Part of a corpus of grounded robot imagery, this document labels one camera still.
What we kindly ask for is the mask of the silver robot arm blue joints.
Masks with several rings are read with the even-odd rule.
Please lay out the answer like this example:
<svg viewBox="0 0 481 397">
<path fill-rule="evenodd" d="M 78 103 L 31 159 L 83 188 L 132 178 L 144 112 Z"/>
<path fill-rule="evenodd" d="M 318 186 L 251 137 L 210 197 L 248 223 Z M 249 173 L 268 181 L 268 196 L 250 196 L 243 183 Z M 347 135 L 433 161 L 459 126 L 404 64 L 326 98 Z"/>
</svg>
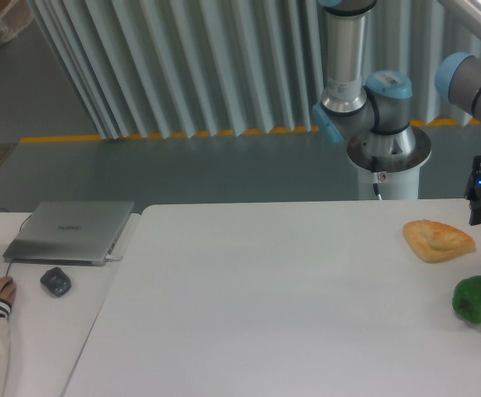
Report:
<svg viewBox="0 0 481 397">
<path fill-rule="evenodd" d="M 481 1 L 443 1 L 481 40 Z M 430 140 L 410 126 L 412 86 L 395 70 L 363 77 L 368 17 L 374 1 L 322 1 L 330 19 L 327 84 L 312 108 L 322 134 L 348 141 L 349 159 L 376 172 L 399 172 L 423 163 Z M 451 104 L 481 122 L 481 59 L 462 52 L 449 55 L 435 74 L 435 89 Z"/>
</svg>

